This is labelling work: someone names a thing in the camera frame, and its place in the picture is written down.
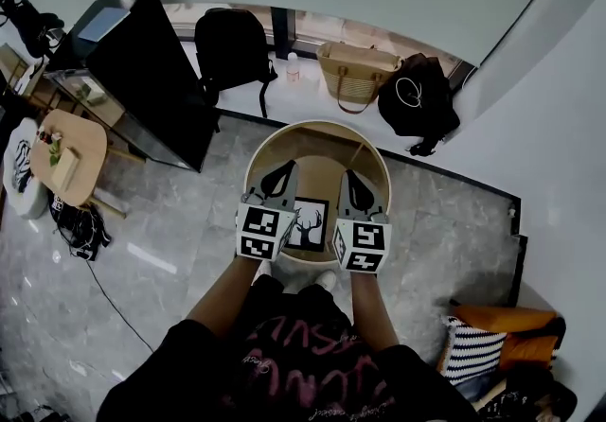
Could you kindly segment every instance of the striped pillow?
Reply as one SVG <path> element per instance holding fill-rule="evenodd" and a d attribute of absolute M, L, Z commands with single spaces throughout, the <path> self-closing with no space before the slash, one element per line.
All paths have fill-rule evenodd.
<path fill-rule="evenodd" d="M 507 333 L 490 333 L 471 327 L 455 316 L 444 316 L 449 341 L 441 371 L 453 385 L 493 372 L 499 366 Z"/>

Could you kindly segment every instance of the orange cushion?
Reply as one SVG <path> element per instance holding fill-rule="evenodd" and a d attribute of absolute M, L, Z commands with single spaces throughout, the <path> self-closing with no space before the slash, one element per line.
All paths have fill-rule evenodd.
<path fill-rule="evenodd" d="M 539 329 L 558 316 L 555 311 L 529 308 L 490 308 L 483 306 L 457 306 L 454 316 L 470 326 L 490 333 L 516 333 Z"/>
<path fill-rule="evenodd" d="M 501 350 L 499 368 L 507 371 L 520 363 L 549 368 L 551 355 L 557 342 L 557 336 L 525 339 L 509 334 Z"/>

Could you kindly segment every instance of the picture frame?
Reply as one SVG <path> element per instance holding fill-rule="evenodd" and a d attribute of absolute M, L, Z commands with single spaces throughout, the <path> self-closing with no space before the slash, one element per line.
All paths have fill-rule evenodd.
<path fill-rule="evenodd" d="M 328 200 L 296 197 L 294 211 L 297 215 L 286 247 L 299 251 L 324 252 L 329 205 Z"/>

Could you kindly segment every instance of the white earphones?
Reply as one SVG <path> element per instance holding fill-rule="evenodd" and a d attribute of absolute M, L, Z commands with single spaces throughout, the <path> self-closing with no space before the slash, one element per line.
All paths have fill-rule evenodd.
<path fill-rule="evenodd" d="M 404 99 L 401 98 L 400 91 L 398 91 L 398 84 L 400 83 L 401 80 L 408 80 L 411 84 L 413 84 L 413 87 L 415 88 L 415 91 L 417 91 L 417 97 L 412 97 L 412 98 L 414 98 L 414 99 L 417 100 L 417 104 L 408 104 L 408 102 L 406 102 Z M 398 95 L 398 99 L 400 101 L 402 101 L 404 104 L 406 104 L 406 106 L 408 106 L 409 108 L 420 108 L 420 107 L 422 107 L 420 105 L 420 98 L 421 98 L 422 92 L 423 92 L 423 84 L 421 84 L 420 82 L 419 82 L 419 87 L 417 87 L 417 85 L 412 80 L 410 80 L 409 78 L 399 78 L 398 80 L 396 80 L 396 94 Z"/>

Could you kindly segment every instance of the deer print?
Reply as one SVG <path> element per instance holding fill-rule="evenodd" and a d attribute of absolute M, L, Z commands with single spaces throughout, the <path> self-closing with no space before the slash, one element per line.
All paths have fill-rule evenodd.
<path fill-rule="evenodd" d="M 301 211 L 300 208 L 297 208 L 295 210 L 296 224 L 294 225 L 294 227 L 296 228 L 296 230 L 298 230 L 301 233 L 301 247 L 303 249 L 305 249 L 306 247 L 309 247 L 309 246 L 317 246 L 318 245 L 317 243 L 310 242 L 310 231 L 312 229 L 317 229 L 318 227 L 320 227 L 322 225 L 322 216 L 320 215 L 320 212 L 318 210 L 316 210 L 315 211 L 315 224 L 312 225 L 312 223 L 309 222 L 309 225 L 307 227 L 305 227 L 304 221 L 302 221 L 301 223 L 298 222 L 300 211 Z"/>

